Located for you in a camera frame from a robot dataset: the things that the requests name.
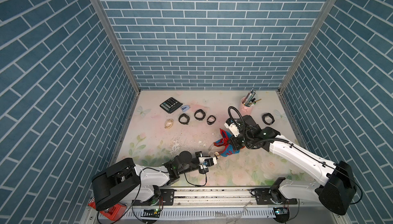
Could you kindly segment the red blue towel cloth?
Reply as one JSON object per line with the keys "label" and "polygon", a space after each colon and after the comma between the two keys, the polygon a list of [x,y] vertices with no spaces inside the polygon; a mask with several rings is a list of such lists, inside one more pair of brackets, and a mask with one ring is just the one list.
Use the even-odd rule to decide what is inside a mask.
{"label": "red blue towel cloth", "polygon": [[234,149],[233,146],[229,144],[230,139],[233,137],[230,132],[220,129],[220,134],[222,138],[213,143],[215,147],[224,147],[224,150],[220,152],[220,156],[227,157],[240,153],[240,150]]}

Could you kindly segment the gold watch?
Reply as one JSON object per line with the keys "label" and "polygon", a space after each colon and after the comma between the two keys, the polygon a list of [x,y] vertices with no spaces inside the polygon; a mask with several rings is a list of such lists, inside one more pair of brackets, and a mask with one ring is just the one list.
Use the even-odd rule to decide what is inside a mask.
{"label": "gold watch", "polygon": [[164,128],[165,129],[171,129],[173,124],[174,124],[174,120],[173,119],[168,119],[168,120],[165,121]]}
{"label": "gold watch", "polygon": [[221,156],[220,153],[215,150],[210,150],[208,154],[210,157],[216,157],[216,158],[219,158]]}

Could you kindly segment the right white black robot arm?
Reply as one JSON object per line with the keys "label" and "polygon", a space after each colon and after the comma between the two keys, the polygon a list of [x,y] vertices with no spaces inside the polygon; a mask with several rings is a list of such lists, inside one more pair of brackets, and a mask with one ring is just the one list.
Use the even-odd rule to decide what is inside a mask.
{"label": "right white black robot arm", "polygon": [[227,119],[225,127],[233,136],[229,144],[235,149],[264,149],[291,162],[313,178],[313,182],[278,178],[270,187],[271,200],[282,204],[290,199],[304,199],[321,203],[331,212],[345,215],[359,190],[352,168],[344,161],[335,163],[304,149],[271,127],[260,128],[254,119],[245,115]]}

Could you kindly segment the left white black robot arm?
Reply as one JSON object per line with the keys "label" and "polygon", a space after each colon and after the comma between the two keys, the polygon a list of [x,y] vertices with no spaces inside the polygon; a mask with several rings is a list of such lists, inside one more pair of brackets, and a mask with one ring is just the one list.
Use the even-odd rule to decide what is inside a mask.
{"label": "left white black robot arm", "polygon": [[180,176],[198,171],[206,175],[209,167],[218,163],[219,154],[203,156],[183,151],[160,167],[147,167],[134,163],[127,157],[92,177],[96,210],[104,211],[124,199],[148,203],[157,200],[160,187],[171,186]]}

